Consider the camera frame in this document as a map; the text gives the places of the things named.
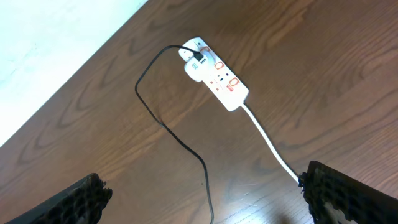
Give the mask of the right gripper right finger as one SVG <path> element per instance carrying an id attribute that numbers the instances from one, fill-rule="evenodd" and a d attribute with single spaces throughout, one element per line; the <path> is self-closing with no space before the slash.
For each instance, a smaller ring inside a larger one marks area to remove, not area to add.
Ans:
<path id="1" fill-rule="evenodd" d="M 314 223 L 397 223 L 397 199 L 321 162 L 298 176 Z"/>

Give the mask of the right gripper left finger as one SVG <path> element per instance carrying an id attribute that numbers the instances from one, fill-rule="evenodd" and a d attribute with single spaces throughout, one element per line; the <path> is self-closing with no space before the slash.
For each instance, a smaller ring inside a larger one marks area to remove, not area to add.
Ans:
<path id="1" fill-rule="evenodd" d="M 97 224 L 112 196 L 92 173 L 7 224 Z"/>

